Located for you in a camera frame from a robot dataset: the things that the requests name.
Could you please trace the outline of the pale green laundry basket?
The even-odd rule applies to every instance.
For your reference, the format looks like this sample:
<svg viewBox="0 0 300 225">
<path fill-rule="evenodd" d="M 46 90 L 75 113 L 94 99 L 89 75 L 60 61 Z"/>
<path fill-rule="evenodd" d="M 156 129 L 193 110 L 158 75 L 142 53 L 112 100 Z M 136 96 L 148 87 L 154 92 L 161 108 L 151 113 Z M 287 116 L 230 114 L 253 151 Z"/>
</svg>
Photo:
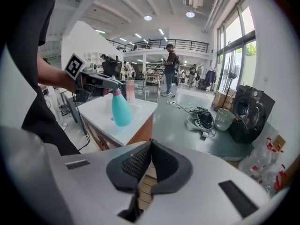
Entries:
<svg viewBox="0 0 300 225">
<path fill-rule="evenodd" d="M 235 120 L 235 115 L 224 108 L 219 108 L 215 117 L 215 127 L 220 131 L 226 131 Z"/>
</svg>

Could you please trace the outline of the turquoise sponge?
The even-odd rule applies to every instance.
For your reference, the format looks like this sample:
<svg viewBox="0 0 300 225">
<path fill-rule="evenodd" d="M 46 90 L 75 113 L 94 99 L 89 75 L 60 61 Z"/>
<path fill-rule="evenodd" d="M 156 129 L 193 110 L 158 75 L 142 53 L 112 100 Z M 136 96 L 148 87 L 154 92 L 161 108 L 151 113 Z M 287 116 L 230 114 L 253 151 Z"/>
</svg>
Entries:
<svg viewBox="0 0 300 225">
<path fill-rule="evenodd" d="M 113 120 L 118 127 L 125 127 L 132 122 L 132 113 L 129 104 L 121 91 L 124 85 L 121 82 L 117 89 L 110 91 L 112 93 Z"/>
</svg>

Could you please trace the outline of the black washing machine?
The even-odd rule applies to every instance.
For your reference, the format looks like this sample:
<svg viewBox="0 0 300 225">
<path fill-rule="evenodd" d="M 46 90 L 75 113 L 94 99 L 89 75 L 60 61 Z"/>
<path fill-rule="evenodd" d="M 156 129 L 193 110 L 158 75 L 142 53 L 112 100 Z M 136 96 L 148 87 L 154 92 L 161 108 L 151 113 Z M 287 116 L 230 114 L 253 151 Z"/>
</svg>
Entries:
<svg viewBox="0 0 300 225">
<path fill-rule="evenodd" d="M 275 100 L 264 91 L 240 85 L 230 111 L 235 116 L 228 132 L 237 143 L 250 144 L 262 132 Z"/>
</svg>

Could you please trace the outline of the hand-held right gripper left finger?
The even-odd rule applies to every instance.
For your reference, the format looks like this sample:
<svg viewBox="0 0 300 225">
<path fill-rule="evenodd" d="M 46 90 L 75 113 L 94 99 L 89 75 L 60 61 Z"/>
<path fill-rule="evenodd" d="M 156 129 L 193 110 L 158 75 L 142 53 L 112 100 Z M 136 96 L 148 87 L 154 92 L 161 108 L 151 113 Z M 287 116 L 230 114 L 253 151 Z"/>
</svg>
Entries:
<svg viewBox="0 0 300 225">
<path fill-rule="evenodd" d="M 139 214 L 139 182 L 151 159 L 151 143 L 61 156 L 53 149 L 53 177 L 62 199 L 54 225 L 151 225 Z"/>
</svg>

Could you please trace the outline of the person's black clothing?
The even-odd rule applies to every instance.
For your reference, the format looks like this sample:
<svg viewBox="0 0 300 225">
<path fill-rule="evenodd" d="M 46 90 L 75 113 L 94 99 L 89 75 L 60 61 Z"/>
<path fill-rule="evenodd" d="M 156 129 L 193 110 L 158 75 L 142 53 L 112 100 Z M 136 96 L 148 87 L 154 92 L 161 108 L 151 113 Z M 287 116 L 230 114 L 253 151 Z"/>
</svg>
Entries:
<svg viewBox="0 0 300 225">
<path fill-rule="evenodd" d="M 16 67 L 37 96 L 31 104 L 22 129 L 32 132 L 45 143 L 55 145 L 62 156 L 79 154 L 52 111 L 47 107 L 39 87 L 38 48 L 45 44 L 46 34 L 56 0 L 17 0 L 21 8 L 10 7 L 10 0 L 0 0 L 7 20 L 1 23 L 0 45 L 7 45 Z"/>
</svg>

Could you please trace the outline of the light wooden frame chair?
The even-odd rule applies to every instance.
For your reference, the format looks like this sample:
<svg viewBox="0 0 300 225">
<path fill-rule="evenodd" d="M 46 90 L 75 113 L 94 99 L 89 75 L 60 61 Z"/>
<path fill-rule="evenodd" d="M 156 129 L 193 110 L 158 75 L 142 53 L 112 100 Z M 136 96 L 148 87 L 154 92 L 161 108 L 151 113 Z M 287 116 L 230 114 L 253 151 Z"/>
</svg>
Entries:
<svg viewBox="0 0 300 225">
<path fill-rule="evenodd" d="M 157 89 L 157 102 L 160 98 L 161 93 L 161 75 L 153 73 L 144 73 L 143 74 L 143 93 L 144 98 L 150 94 L 149 88 L 153 87 Z"/>
</svg>

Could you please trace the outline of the pink soap dispenser bottle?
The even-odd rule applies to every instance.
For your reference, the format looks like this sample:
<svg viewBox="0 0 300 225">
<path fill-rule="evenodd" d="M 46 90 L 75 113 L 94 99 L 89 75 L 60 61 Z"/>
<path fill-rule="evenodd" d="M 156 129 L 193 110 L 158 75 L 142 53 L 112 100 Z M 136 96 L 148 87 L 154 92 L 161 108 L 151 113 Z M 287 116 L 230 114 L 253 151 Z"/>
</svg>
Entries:
<svg viewBox="0 0 300 225">
<path fill-rule="evenodd" d="M 134 79 L 131 76 L 126 80 L 126 94 L 127 101 L 133 103 L 135 101 L 135 84 Z"/>
</svg>

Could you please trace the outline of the cardboard boxes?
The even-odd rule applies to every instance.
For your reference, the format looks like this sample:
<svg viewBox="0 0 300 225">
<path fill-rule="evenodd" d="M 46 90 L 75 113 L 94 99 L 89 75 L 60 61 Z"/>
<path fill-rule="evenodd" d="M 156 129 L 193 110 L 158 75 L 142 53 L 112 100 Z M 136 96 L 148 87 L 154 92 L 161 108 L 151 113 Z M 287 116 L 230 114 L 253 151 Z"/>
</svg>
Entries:
<svg viewBox="0 0 300 225">
<path fill-rule="evenodd" d="M 229 89 L 228 94 L 226 95 L 226 92 L 216 91 L 214 99 L 213 99 L 213 105 L 217 108 L 224 108 L 230 110 L 233 100 L 236 95 L 236 90 Z"/>
</svg>

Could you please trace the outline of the black balcony railing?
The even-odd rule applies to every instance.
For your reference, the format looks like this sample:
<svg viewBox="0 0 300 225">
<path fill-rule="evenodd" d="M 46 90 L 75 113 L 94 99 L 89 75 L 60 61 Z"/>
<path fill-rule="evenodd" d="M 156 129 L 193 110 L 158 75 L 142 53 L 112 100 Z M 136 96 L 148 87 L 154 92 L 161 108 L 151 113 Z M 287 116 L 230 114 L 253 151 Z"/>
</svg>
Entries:
<svg viewBox="0 0 300 225">
<path fill-rule="evenodd" d="M 155 39 L 155 40 L 145 40 L 139 42 L 117 42 L 113 40 L 107 40 L 110 44 L 113 45 L 119 51 L 124 53 L 139 51 L 139 50 L 148 50 L 148 49 L 163 49 L 166 50 L 168 44 L 172 44 L 174 49 L 183 49 L 191 50 L 196 52 L 207 53 L 209 50 L 209 43 L 193 41 L 193 40 L 183 40 L 183 39 Z"/>
</svg>

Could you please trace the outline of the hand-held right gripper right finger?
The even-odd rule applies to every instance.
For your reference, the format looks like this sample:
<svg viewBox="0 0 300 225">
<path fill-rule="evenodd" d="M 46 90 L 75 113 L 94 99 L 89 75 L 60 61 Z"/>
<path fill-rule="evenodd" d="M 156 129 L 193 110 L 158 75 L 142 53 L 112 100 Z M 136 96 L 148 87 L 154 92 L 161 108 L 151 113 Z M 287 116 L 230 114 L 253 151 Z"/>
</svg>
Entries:
<svg viewBox="0 0 300 225">
<path fill-rule="evenodd" d="M 181 147 L 145 142 L 156 170 L 152 202 L 140 225 L 239 225 L 270 198 L 226 161 Z"/>
</svg>

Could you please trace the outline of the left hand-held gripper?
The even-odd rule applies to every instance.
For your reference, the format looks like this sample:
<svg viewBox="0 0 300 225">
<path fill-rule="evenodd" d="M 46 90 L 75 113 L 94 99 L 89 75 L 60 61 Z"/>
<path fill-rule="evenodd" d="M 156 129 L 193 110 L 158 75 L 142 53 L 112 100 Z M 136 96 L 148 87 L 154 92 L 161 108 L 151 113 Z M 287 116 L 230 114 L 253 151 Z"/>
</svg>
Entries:
<svg viewBox="0 0 300 225">
<path fill-rule="evenodd" d="M 70 57 L 65 72 L 75 82 L 75 100 L 77 102 L 87 102 L 93 97 L 101 97 L 104 91 L 103 88 L 119 89 L 125 85 L 113 78 L 104 77 L 103 80 L 99 79 L 97 66 L 75 53 Z"/>
</svg>

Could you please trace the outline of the clothes rack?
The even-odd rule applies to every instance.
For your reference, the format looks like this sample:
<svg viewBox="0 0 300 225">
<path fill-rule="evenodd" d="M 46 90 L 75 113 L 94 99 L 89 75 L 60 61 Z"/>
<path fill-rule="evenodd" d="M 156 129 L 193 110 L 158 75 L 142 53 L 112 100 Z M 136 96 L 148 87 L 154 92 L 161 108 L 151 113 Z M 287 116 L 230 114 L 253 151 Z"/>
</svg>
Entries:
<svg viewBox="0 0 300 225">
<path fill-rule="evenodd" d="M 216 82 L 217 77 L 217 69 L 212 68 L 210 69 L 205 76 L 205 86 L 206 88 L 210 87 L 212 88 L 212 85 Z"/>
</svg>

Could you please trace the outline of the person's left forearm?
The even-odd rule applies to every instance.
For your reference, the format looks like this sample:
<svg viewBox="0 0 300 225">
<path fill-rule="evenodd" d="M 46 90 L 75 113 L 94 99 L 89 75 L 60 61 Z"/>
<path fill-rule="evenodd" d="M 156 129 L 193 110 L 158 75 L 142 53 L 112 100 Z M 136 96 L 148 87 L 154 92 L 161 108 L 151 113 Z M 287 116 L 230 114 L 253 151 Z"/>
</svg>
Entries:
<svg viewBox="0 0 300 225">
<path fill-rule="evenodd" d="M 46 63 L 37 56 L 38 82 L 46 86 L 67 89 L 75 93 L 75 81 L 64 71 Z"/>
</svg>

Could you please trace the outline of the black standing fan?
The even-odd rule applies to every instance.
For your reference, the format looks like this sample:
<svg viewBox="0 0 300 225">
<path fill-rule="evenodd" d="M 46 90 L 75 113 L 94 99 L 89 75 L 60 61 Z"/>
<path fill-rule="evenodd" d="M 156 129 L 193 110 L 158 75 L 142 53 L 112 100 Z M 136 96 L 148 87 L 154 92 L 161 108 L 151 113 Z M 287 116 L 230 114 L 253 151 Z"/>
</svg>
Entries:
<svg viewBox="0 0 300 225">
<path fill-rule="evenodd" d="M 236 62 L 235 59 L 230 59 L 228 62 L 228 73 L 227 73 L 227 78 L 224 86 L 224 93 L 225 93 L 225 98 L 223 100 L 223 103 L 221 105 L 221 108 L 224 108 L 225 102 L 228 97 L 229 89 L 231 87 L 232 81 L 236 79 L 237 74 L 236 74 Z"/>
</svg>

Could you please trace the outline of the white sink basin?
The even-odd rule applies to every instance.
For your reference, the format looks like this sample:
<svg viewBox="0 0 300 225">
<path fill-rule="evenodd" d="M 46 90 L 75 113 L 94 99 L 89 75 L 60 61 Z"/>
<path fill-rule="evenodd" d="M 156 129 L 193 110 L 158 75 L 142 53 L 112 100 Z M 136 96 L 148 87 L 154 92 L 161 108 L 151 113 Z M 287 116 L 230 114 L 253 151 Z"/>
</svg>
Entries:
<svg viewBox="0 0 300 225">
<path fill-rule="evenodd" d="M 157 103 L 135 99 L 129 104 L 132 122 L 125 127 L 118 127 L 113 120 L 112 94 L 99 97 L 78 106 L 80 114 L 102 134 L 120 146 L 125 146 L 134 137 L 147 119 L 154 113 Z"/>
</svg>

